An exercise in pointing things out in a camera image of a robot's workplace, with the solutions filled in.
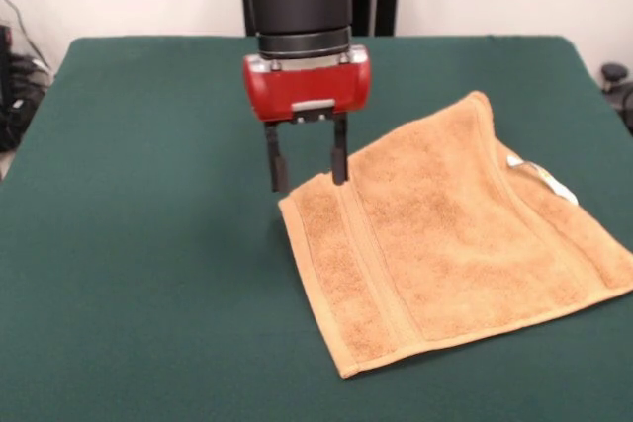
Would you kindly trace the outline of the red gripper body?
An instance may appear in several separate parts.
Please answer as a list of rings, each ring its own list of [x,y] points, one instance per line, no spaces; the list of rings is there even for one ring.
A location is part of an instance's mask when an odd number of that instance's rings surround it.
[[[242,62],[247,97],[264,123],[290,122],[311,111],[335,114],[365,107],[371,88],[366,46],[334,55],[272,60],[250,54]]]

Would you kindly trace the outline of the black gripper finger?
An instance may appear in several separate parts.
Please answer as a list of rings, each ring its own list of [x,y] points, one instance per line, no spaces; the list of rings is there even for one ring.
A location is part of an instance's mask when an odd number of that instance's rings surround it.
[[[281,154],[276,123],[264,124],[271,188],[274,193],[287,193],[289,181],[285,158]]]
[[[331,151],[331,175],[335,185],[343,185],[348,180],[348,151],[346,115],[333,117],[334,144]]]

